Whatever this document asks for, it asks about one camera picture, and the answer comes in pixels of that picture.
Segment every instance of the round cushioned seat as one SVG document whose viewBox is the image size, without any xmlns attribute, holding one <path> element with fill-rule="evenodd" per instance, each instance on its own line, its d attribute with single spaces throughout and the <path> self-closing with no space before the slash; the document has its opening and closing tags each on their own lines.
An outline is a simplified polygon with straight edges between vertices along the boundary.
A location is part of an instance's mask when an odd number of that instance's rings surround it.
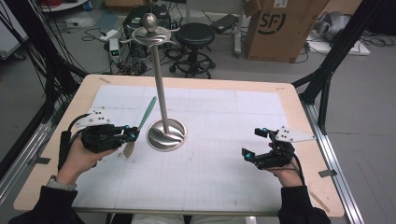
<svg viewBox="0 0 396 224">
<path fill-rule="evenodd" d="M 206 24 L 191 22 L 180 27 L 176 39 L 187 48 L 203 48 L 213 42 L 215 32 Z"/>
</svg>

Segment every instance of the white mounting plate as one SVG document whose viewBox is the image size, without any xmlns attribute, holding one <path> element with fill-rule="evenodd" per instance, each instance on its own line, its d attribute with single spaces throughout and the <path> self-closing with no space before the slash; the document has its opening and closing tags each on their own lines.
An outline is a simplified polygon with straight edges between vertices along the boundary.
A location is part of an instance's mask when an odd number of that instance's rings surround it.
<svg viewBox="0 0 396 224">
<path fill-rule="evenodd" d="M 102 125 L 102 124 L 109 124 L 110 118 L 105 109 L 95 109 L 93 112 L 82 119 L 79 119 L 76 122 L 76 126 L 79 128 L 94 126 L 94 125 Z"/>
<path fill-rule="evenodd" d="M 294 131 L 282 126 L 276 135 L 276 140 L 280 142 L 303 142 L 317 139 L 313 134 Z"/>
</svg>

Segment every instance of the white label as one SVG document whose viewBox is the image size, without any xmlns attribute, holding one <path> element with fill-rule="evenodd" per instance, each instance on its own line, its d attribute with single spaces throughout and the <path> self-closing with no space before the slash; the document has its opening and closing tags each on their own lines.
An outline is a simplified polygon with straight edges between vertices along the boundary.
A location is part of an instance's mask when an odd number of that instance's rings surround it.
<svg viewBox="0 0 396 224">
<path fill-rule="evenodd" d="M 288 5 L 288 0 L 275 0 L 274 7 L 286 7 Z"/>
</svg>

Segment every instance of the round metal base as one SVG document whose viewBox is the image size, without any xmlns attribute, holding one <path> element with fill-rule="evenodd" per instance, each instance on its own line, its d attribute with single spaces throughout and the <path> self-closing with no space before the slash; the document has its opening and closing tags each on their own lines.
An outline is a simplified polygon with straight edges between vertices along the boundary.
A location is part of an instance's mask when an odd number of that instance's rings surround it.
<svg viewBox="0 0 396 224">
<path fill-rule="evenodd" d="M 159 151 L 167 152 L 178 149 L 187 138 L 187 129 L 177 119 L 168 119 L 169 133 L 163 131 L 163 121 L 155 121 L 148 128 L 148 144 Z"/>
</svg>

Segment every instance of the power strip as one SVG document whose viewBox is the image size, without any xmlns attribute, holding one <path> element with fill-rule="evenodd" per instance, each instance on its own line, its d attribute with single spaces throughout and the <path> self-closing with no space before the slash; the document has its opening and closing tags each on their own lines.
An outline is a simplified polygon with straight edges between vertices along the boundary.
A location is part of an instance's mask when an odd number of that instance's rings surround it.
<svg viewBox="0 0 396 224">
<path fill-rule="evenodd" d="M 113 35 L 115 35 L 118 31 L 116 30 L 111 30 L 106 33 L 106 35 L 102 35 L 99 37 L 101 40 L 107 41 L 109 38 L 111 38 Z"/>
</svg>

